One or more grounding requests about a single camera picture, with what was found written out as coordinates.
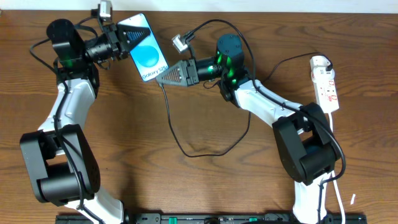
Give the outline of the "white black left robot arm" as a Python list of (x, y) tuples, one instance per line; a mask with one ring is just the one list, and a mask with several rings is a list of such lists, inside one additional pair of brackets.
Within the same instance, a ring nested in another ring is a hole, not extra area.
[(100, 169), (83, 133), (100, 87), (98, 70), (109, 60), (125, 59), (150, 35), (147, 27), (108, 24), (90, 40), (84, 23), (51, 22), (47, 40), (57, 54), (51, 71), (58, 95), (38, 130), (20, 140), (22, 156), (36, 199), (72, 208), (93, 223), (134, 223), (122, 201), (101, 185)]

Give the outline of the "white USB charger adapter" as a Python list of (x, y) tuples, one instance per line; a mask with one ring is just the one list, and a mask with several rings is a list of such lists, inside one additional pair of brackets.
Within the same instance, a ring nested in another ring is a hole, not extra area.
[(332, 79), (335, 76), (333, 64), (326, 56), (313, 56), (310, 59), (310, 67), (315, 78)]

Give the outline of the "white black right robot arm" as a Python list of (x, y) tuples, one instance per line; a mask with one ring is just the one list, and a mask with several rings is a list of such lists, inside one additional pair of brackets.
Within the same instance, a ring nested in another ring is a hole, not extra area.
[(335, 163), (344, 155), (320, 105), (294, 103), (264, 87), (244, 66), (241, 38), (234, 34), (218, 39), (215, 56), (181, 60), (156, 81), (160, 86), (193, 86), (214, 79), (225, 101), (272, 128), (280, 161), (294, 180), (295, 219), (325, 223), (325, 187), (337, 179)]

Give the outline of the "blue Galaxy smartphone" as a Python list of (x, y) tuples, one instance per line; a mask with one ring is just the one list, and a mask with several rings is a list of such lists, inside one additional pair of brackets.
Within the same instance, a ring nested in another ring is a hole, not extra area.
[(118, 22), (118, 25), (149, 28), (150, 34), (130, 51), (142, 80), (148, 82), (169, 68), (152, 28), (143, 13)]

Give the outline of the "small white paper scrap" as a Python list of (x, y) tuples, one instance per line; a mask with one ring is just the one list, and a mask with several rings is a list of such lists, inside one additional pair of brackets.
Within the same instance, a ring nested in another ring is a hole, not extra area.
[(352, 197), (351, 197), (350, 205), (354, 204), (355, 197), (356, 197), (356, 194), (353, 194)]

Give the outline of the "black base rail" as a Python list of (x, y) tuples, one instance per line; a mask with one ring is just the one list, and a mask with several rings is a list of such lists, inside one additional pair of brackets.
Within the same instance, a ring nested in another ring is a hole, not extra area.
[[(292, 213), (266, 213), (263, 215), (161, 215), (158, 213), (141, 213), (125, 223), (135, 224), (236, 224), (236, 223), (301, 223)], [(83, 215), (57, 215), (56, 224), (93, 223)], [(341, 215), (329, 213), (322, 223), (342, 223)], [(366, 215), (347, 215), (347, 224), (367, 224)]]

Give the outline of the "white power strip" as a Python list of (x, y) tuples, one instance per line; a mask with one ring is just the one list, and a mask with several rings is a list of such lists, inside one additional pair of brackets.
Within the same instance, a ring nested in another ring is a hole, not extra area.
[(332, 113), (339, 109), (339, 102), (336, 92), (335, 76), (332, 79), (315, 78), (311, 69), (311, 79), (315, 89), (317, 104), (324, 113)]

